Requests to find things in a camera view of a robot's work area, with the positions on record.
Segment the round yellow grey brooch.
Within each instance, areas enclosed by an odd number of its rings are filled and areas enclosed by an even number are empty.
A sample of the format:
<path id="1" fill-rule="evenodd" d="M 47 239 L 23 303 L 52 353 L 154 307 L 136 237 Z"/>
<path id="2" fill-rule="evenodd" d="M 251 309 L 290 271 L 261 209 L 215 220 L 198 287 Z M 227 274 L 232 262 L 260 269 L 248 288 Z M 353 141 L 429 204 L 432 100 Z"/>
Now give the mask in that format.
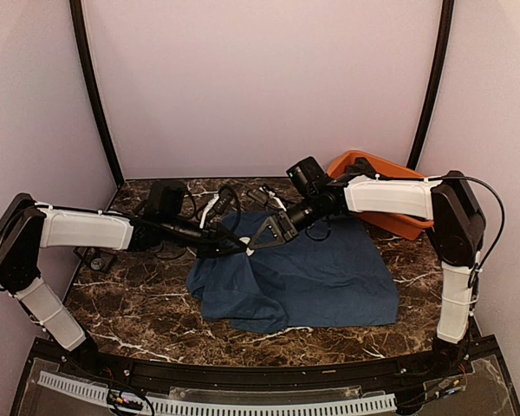
<path id="1" fill-rule="evenodd" d="M 250 243 L 250 238 L 249 237 L 240 237 L 239 238 L 239 242 L 242 244 L 242 246 L 244 247 L 244 253 L 248 256 L 248 257 L 251 257 L 253 254 L 254 254 L 254 250 L 251 249 L 249 247 L 249 243 Z"/>

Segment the blue t-shirt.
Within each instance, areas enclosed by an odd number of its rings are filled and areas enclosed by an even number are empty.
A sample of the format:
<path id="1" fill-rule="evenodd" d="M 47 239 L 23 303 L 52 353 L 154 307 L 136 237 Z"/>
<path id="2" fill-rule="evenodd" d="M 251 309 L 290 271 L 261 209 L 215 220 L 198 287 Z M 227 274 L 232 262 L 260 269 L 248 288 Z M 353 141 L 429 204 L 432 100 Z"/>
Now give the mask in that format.
<path id="1" fill-rule="evenodd" d="M 288 244 L 199 259 L 186 278 L 208 322 L 271 334 L 396 323 L 400 297 L 362 222 L 319 222 Z"/>

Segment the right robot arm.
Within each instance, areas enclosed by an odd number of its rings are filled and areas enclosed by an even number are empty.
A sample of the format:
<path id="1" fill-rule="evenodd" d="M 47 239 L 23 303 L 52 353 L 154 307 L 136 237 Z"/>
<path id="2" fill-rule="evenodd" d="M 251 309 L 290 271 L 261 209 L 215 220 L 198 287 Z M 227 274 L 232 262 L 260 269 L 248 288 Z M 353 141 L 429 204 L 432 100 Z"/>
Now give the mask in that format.
<path id="1" fill-rule="evenodd" d="M 486 218 L 471 184 L 459 171 L 442 176 L 391 177 L 361 159 L 333 179 L 312 156 L 287 170 L 302 200 L 269 215 L 247 244 L 262 250 L 289 243 L 316 221 L 331 215 L 401 214 L 431 222 L 430 241 L 441 262 L 443 291 L 437 326 L 440 343 L 425 368 L 442 376 L 458 362 L 459 343 L 478 301 L 479 275 L 491 255 L 485 250 Z"/>

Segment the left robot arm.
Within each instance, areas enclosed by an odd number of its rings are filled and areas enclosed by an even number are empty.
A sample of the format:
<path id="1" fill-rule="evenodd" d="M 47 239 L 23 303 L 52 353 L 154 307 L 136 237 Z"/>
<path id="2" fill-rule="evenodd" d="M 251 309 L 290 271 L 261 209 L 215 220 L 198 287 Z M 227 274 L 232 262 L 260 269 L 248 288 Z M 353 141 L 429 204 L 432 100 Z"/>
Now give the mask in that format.
<path id="1" fill-rule="evenodd" d="M 49 247 L 143 252 L 163 243 L 193 248 L 198 257 L 246 251 L 236 229 L 214 219 L 229 204 L 239 203 L 230 186 L 218 190 L 198 222 L 180 214 L 189 195 L 182 181 L 159 180 L 133 213 L 123 214 L 44 204 L 28 193 L 17 194 L 0 218 L 0 292 L 16 299 L 37 325 L 72 352 L 70 361 L 84 376 L 99 377 L 104 357 L 91 348 L 91 336 L 42 278 L 39 253 Z"/>

